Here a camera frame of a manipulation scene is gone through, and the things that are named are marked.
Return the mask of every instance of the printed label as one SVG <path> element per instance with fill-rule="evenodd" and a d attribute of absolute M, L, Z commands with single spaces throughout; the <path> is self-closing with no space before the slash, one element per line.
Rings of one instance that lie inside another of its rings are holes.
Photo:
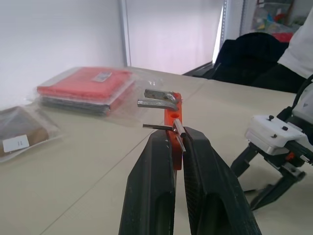
<path fill-rule="evenodd" d="M 112 75 L 111 72 L 101 72 L 96 77 L 94 77 L 92 80 L 94 82 L 104 82 Z"/>
<path fill-rule="evenodd" d="M 2 143 L 3 143 L 3 150 L 5 153 L 9 153 L 15 150 L 29 147 L 27 135 L 10 138 L 10 139 L 4 140 Z"/>

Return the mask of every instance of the person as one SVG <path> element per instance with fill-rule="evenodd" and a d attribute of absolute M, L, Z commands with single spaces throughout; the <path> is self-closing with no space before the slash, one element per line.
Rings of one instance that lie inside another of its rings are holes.
<path fill-rule="evenodd" d="M 260 75 L 252 86 L 297 93 L 313 74 L 313 8 L 303 26 L 292 37 L 278 65 Z"/>

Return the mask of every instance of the white sleeve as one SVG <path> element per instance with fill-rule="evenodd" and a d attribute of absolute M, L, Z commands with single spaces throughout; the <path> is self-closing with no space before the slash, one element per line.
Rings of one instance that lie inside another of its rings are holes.
<path fill-rule="evenodd" d="M 278 63 L 304 78 L 313 74 L 313 8 Z"/>

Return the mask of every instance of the cable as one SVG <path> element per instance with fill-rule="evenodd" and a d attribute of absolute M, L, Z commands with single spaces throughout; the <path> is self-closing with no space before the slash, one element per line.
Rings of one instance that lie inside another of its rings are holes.
<path fill-rule="evenodd" d="M 296 105 L 298 104 L 299 102 L 299 99 L 302 95 L 302 93 L 304 92 L 304 90 L 311 84 L 313 80 L 313 74 L 301 85 L 294 101 L 293 101 L 293 105 L 292 105 L 292 108 L 294 109 L 296 107 Z"/>

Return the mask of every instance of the table surface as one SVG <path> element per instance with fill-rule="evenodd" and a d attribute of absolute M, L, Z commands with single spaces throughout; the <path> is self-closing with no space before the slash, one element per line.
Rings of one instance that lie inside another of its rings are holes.
<path fill-rule="evenodd" d="M 230 165 L 246 148 L 252 115 L 276 115 L 293 94 L 151 71 L 165 91 L 183 97 L 183 124 L 202 131 Z M 0 234 L 116 235 L 127 177 L 152 130 L 112 119 L 46 110 L 63 138 L 34 147 L 0 164 Z M 162 124 L 149 109 L 145 123 Z M 264 235 L 312 234 L 313 169 L 277 202 L 255 217 Z M 256 157 L 242 175 L 243 189 L 261 188 L 280 174 Z M 178 172 L 174 234 L 189 235 L 183 173 Z"/>

